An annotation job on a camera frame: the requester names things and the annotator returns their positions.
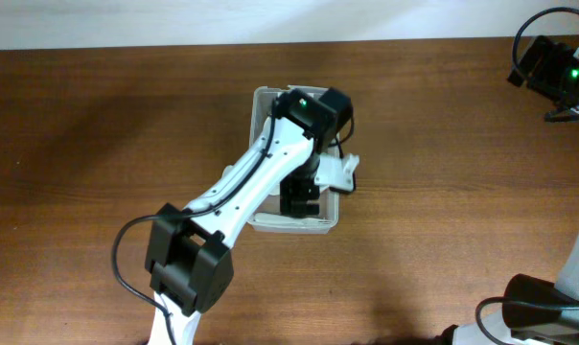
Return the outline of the pale plastic fork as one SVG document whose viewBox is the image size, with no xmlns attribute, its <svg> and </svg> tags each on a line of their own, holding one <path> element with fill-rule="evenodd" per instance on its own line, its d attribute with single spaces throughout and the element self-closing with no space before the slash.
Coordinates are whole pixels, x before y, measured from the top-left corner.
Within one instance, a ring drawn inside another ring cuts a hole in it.
<svg viewBox="0 0 579 345">
<path fill-rule="evenodd" d="M 253 220 L 266 226 L 287 228 L 324 227 L 331 224 L 328 220 L 321 218 L 290 218 L 267 213 L 257 213 Z"/>
</svg>

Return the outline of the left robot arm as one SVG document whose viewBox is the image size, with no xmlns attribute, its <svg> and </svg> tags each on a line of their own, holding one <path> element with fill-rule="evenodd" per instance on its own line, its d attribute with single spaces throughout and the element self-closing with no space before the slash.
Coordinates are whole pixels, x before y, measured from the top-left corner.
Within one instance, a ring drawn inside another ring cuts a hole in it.
<svg viewBox="0 0 579 345">
<path fill-rule="evenodd" d="M 260 136 L 233 169 L 185 208 L 164 205 L 152 222 L 145 259 L 157 312 L 151 344 L 190 344 L 199 318 L 229 287 L 231 249 L 267 196 L 278 191 L 280 212 L 315 216 L 321 192 L 355 189 L 355 155 L 331 155 L 351 99 L 329 88 L 314 98 L 294 88 L 274 97 Z"/>
</svg>

